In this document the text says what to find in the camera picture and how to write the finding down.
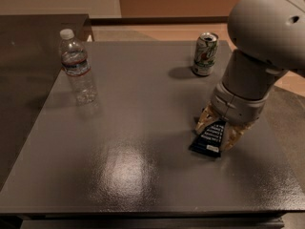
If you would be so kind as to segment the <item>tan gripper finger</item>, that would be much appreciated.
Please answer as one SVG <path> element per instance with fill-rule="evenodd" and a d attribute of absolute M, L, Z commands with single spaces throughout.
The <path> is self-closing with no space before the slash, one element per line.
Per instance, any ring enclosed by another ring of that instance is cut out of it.
<path fill-rule="evenodd" d="M 219 114 L 215 111 L 212 103 L 209 103 L 197 121 L 195 132 L 200 135 L 206 127 L 217 121 L 218 118 Z"/>
<path fill-rule="evenodd" d="M 233 125 L 227 123 L 225 125 L 224 134 L 222 136 L 222 141 L 220 145 L 220 151 L 228 151 L 233 148 L 237 141 L 252 128 L 253 122 L 242 124 L 242 125 Z"/>

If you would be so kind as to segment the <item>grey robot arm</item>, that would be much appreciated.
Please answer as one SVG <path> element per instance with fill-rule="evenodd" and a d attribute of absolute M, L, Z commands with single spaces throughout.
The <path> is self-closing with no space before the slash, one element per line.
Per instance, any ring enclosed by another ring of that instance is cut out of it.
<path fill-rule="evenodd" d="M 275 82 L 305 70 L 305 0 L 240 0 L 228 18 L 235 45 L 195 127 L 191 149 L 219 157 L 259 119 Z"/>

